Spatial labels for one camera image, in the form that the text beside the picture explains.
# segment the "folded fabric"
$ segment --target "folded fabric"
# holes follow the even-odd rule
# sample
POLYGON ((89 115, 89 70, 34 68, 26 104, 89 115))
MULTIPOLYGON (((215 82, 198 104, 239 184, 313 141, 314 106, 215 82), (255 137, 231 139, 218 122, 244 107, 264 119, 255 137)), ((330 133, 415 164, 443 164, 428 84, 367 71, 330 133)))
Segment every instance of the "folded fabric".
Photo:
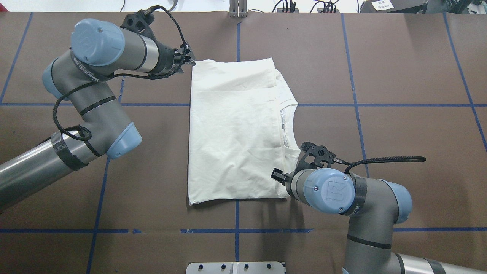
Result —
POLYGON ((189 203, 288 197, 270 175, 274 168, 295 168, 297 105, 272 59, 197 61, 191 82, 189 203))

